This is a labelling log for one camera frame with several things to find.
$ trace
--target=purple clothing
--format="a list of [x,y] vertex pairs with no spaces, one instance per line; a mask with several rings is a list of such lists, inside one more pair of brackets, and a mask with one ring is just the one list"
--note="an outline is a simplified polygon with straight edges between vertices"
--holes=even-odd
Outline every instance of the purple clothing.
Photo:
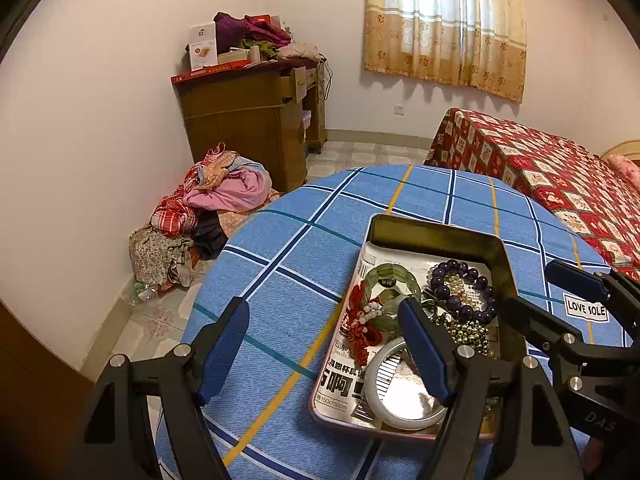
[[269,173],[241,166],[223,178],[219,186],[211,190],[194,189],[182,200],[190,207],[244,213],[262,205],[270,189]]
[[267,22],[259,22],[251,16],[238,20],[226,12],[219,12],[213,18],[216,22],[216,50],[218,54],[228,52],[229,48],[237,45],[243,38],[251,40],[271,41],[276,48],[291,43],[291,37],[280,27]]

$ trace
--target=tablecloth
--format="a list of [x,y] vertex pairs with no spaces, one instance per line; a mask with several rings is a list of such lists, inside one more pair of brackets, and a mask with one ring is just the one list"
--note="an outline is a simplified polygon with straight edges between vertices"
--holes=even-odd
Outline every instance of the tablecloth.
[[[530,198],[491,177],[424,166],[337,173],[303,186],[251,216],[229,240],[196,297],[184,331],[191,342],[233,296],[246,298],[250,324],[221,394],[204,407],[234,479],[415,478],[428,449],[346,434],[313,420],[308,399],[331,339],[373,214],[444,222],[498,234],[521,295],[601,344],[627,344],[615,320],[566,315],[543,267],[553,259],[590,271],[609,267],[580,237]],[[546,361],[541,353],[530,350]],[[578,436],[583,445],[584,436]],[[178,478],[164,420],[156,448],[164,474]],[[474,467],[482,478],[483,447]]]
[[428,164],[500,178],[551,211],[607,263],[640,280],[640,194],[580,144],[451,108]]

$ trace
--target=baseboard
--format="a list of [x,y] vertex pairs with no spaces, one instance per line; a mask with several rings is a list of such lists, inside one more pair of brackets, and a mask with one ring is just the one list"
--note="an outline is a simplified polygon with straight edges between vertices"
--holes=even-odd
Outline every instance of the baseboard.
[[375,144],[391,144],[392,146],[406,146],[408,148],[431,149],[433,139],[415,137],[411,135],[386,134],[383,132],[364,132],[361,130],[333,130],[327,131],[328,140],[343,140],[344,142],[373,142]]
[[[132,280],[133,277],[127,282],[123,290],[130,289]],[[118,342],[120,334],[124,330],[132,313],[133,307],[118,297],[98,330],[94,343],[84,358],[84,362],[80,368],[82,375],[92,381],[97,380],[111,357],[111,350]]]

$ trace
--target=white wall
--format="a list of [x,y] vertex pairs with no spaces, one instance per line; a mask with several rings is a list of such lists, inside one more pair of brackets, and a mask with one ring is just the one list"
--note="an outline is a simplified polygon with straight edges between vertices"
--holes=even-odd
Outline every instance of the white wall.
[[0,65],[0,298],[79,368],[129,234],[192,163],[170,83],[190,25],[262,0],[43,0]]
[[[640,50],[606,0],[526,0],[527,77],[517,105],[473,88],[362,69],[365,0],[268,0],[334,70],[327,126],[433,137],[449,107],[483,110],[600,153],[638,138]],[[404,116],[393,114],[404,104]]]

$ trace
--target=beige curtain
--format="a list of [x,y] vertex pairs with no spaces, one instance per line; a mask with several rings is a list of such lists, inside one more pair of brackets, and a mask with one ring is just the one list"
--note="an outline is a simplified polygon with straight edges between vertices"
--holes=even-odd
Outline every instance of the beige curtain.
[[367,0],[365,69],[522,102],[524,0]]

